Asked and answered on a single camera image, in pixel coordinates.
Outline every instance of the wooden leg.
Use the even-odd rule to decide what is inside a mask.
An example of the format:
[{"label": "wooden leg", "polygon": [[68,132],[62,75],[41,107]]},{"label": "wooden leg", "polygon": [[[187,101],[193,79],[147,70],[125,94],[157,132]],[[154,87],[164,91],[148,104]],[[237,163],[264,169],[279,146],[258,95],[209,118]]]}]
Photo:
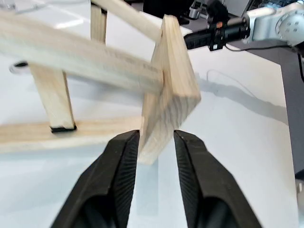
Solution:
[{"label": "wooden leg", "polygon": [[30,64],[37,90],[47,112],[52,131],[74,130],[75,122],[66,74],[57,69]]},{"label": "wooden leg", "polygon": [[91,3],[91,39],[105,43],[107,11]]},{"label": "wooden leg", "polygon": [[152,164],[195,106],[200,102],[187,48],[175,17],[165,16],[162,38],[152,57],[163,68],[160,96],[145,94],[139,162]]}]

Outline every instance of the black object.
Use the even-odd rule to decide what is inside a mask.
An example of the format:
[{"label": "black object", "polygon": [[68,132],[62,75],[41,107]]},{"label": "black object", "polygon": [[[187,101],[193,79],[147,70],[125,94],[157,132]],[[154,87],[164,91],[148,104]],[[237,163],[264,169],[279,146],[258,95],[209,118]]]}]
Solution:
[{"label": "black object", "polygon": [[144,0],[143,11],[159,18],[165,14],[176,16],[179,24],[189,24],[189,21],[181,18],[183,12],[188,11],[193,0]]},{"label": "black object", "polygon": [[261,228],[233,176],[193,134],[174,132],[188,228]]},{"label": "black object", "polygon": [[29,64],[26,61],[21,61],[14,64],[14,67],[28,67]]},{"label": "black object", "polygon": [[52,228],[126,228],[135,184],[139,131],[113,138],[80,176]]},{"label": "black object", "polygon": [[208,46],[210,51],[219,50],[229,42],[250,35],[246,19],[229,19],[227,8],[218,0],[209,2],[207,12],[209,28],[185,35],[187,49]]},{"label": "black object", "polygon": [[64,132],[73,132],[77,130],[76,125],[74,124],[74,128],[65,128],[65,127],[50,127],[52,133],[64,133]]},{"label": "black object", "polygon": [[210,24],[204,30],[193,32],[184,36],[187,49],[208,46],[210,51],[222,49],[227,43],[244,39],[250,34],[245,18],[233,18],[225,22]]},{"label": "black object", "polygon": [[209,0],[207,3],[209,23],[227,22],[229,20],[227,7],[219,0]]}]

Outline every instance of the wooden beam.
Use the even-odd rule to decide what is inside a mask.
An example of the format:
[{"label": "wooden beam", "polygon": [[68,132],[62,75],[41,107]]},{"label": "wooden beam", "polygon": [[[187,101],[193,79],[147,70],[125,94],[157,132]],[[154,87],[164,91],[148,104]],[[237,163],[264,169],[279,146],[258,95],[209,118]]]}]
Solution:
[{"label": "wooden beam", "polygon": [[61,70],[29,64],[50,127],[74,129],[71,101],[67,88],[66,74]]},{"label": "wooden beam", "polygon": [[162,66],[164,88],[160,96],[146,94],[139,145],[139,162],[152,164],[173,137],[173,131],[200,102],[200,90],[175,17],[165,16],[162,38],[152,57]]},{"label": "wooden beam", "polygon": [[130,90],[163,86],[162,71],[147,61],[7,12],[0,14],[0,51]]},{"label": "wooden beam", "polygon": [[141,116],[78,121],[77,131],[52,134],[48,123],[0,126],[0,153],[76,147],[108,142],[123,132],[140,128]]},{"label": "wooden beam", "polygon": [[92,0],[92,2],[120,17],[155,42],[160,41],[162,36],[160,28],[123,0]]},{"label": "wooden beam", "polygon": [[107,12],[91,3],[91,40],[105,43]]}]

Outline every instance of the wooden block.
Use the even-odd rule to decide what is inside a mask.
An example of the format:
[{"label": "wooden block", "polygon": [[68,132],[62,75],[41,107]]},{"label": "wooden block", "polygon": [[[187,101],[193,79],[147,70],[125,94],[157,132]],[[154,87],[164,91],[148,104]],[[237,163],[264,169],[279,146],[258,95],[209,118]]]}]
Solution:
[{"label": "wooden block", "polygon": [[165,16],[162,38],[152,60],[163,68],[164,88],[159,97],[146,94],[139,162],[152,164],[195,106],[200,102],[187,48],[175,17]]},{"label": "wooden block", "polygon": [[74,129],[66,74],[57,69],[29,64],[37,90],[52,128]]},{"label": "wooden block", "polygon": [[155,42],[160,41],[162,36],[160,28],[123,0],[92,0],[92,2],[120,17]]},{"label": "wooden block", "polygon": [[76,147],[108,142],[140,128],[142,117],[77,121],[77,131],[52,134],[48,123],[0,126],[0,152]]},{"label": "wooden block", "polygon": [[107,12],[91,4],[91,40],[105,43]]},{"label": "wooden block", "polygon": [[159,93],[163,86],[162,71],[147,61],[7,12],[0,14],[0,51],[130,90]]}]

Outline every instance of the black cable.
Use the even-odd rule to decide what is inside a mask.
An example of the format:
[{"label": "black cable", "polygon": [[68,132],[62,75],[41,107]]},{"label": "black cable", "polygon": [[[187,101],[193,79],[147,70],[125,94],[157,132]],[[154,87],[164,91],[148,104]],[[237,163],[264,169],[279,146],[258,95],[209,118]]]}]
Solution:
[{"label": "black cable", "polygon": [[[272,48],[291,48],[288,45],[277,45],[277,46],[270,46],[270,47],[251,47],[251,48],[246,48],[246,49],[241,49],[241,50],[233,50],[229,47],[227,47],[225,45],[225,48],[227,48],[229,51],[235,51],[235,52],[239,52],[239,51],[249,51],[249,50],[267,50],[267,49],[272,49]],[[298,54],[298,60],[299,60],[299,67],[300,67],[300,75],[301,75],[301,79],[304,83],[304,73],[303,73],[303,66],[302,66],[302,58],[301,55],[299,53]]]},{"label": "black cable", "polygon": [[245,49],[241,49],[241,50],[234,50],[231,49],[229,47],[227,47],[227,45],[225,44],[225,48],[227,48],[229,51],[250,51],[250,50],[267,50],[267,49],[273,49],[273,48],[290,48],[290,46],[288,45],[277,45],[277,46],[270,46],[270,47],[251,47],[251,48],[245,48]]},{"label": "black cable", "polygon": [[301,55],[298,53],[298,60],[299,60],[299,67],[300,67],[300,75],[301,75],[301,79],[304,83],[304,74],[303,74],[303,67],[302,67],[302,58]]}]

